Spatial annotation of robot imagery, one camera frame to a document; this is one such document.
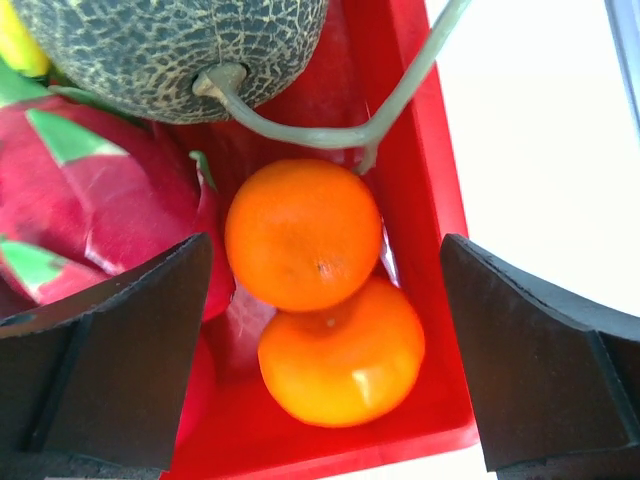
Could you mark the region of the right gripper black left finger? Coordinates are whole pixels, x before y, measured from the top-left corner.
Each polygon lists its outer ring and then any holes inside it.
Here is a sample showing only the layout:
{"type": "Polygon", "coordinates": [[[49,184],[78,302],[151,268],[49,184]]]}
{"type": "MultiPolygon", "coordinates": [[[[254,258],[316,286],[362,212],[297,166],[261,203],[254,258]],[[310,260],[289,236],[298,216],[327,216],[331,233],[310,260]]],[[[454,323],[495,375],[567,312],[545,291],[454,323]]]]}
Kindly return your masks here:
{"type": "Polygon", "coordinates": [[[170,467],[210,280],[196,234],[1,322],[5,471],[170,467]]]}

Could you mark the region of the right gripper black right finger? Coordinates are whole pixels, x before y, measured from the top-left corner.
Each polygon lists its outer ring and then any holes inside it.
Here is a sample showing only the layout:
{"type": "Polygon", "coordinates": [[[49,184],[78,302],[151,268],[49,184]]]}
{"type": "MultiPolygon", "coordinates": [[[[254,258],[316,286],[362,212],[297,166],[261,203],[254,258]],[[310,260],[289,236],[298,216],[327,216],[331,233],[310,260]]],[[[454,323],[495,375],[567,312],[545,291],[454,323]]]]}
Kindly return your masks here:
{"type": "Polygon", "coordinates": [[[638,318],[459,234],[440,262],[486,468],[637,471],[638,318]]]}

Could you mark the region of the orange fake tangerine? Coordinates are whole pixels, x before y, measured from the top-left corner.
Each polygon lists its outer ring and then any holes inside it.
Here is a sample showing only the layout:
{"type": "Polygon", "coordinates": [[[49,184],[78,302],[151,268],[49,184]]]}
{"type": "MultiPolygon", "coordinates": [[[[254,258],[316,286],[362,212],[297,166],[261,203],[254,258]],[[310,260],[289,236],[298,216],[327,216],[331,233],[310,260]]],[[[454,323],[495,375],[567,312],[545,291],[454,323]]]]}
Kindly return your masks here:
{"type": "Polygon", "coordinates": [[[372,277],[330,309],[277,313],[257,353],[264,384],[292,417],[360,425],[397,407],[415,385],[425,335],[405,293],[372,277]]]}
{"type": "Polygon", "coordinates": [[[231,203],[225,249],[257,299],[288,311],[330,307],[370,276],[382,219],[356,174],[319,159],[285,159],[251,175],[231,203]]]}

